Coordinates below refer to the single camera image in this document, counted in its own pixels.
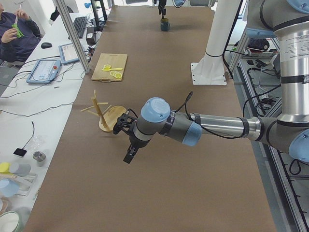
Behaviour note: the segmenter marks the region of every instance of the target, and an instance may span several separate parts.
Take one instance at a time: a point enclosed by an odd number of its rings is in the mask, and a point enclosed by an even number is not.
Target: white label
[[[309,35],[280,41],[280,62],[309,57]]]
[[[65,61],[78,58],[73,44],[62,46],[62,51]]]

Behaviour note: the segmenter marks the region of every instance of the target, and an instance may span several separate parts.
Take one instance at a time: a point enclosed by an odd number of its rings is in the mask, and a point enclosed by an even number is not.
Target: small metal cup
[[[42,167],[46,159],[46,155],[41,151],[36,151],[33,153],[32,157],[37,161],[37,165]]]
[[[169,19],[168,18],[161,18],[161,31],[168,31],[169,30]]]

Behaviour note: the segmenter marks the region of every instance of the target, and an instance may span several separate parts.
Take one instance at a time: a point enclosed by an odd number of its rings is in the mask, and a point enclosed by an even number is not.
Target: wooden base
[[[104,119],[106,121],[107,127],[105,127],[100,119],[98,126],[104,132],[112,132],[114,125],[117,123],[118,117],[120,117],[123,113],[126,112],[126,108],[120,105],[113,106],[110,108],[104,115]]]

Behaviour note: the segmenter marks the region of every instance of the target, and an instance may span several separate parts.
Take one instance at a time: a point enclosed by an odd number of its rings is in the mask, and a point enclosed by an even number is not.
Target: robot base
[[[210,78],[203,76],[202,74],[197,74],[196,72],[193,72],[198,64],[199,63],[191,63],[191,77],[192,77],[193,85],[226,86],[226,79],[225,79],[224,74],[210,79]]]

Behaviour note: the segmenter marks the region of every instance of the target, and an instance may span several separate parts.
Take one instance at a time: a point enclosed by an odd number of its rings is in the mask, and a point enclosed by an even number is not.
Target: yellow lid
[[[10,163],[0,163],[0,173],[9,173]]]

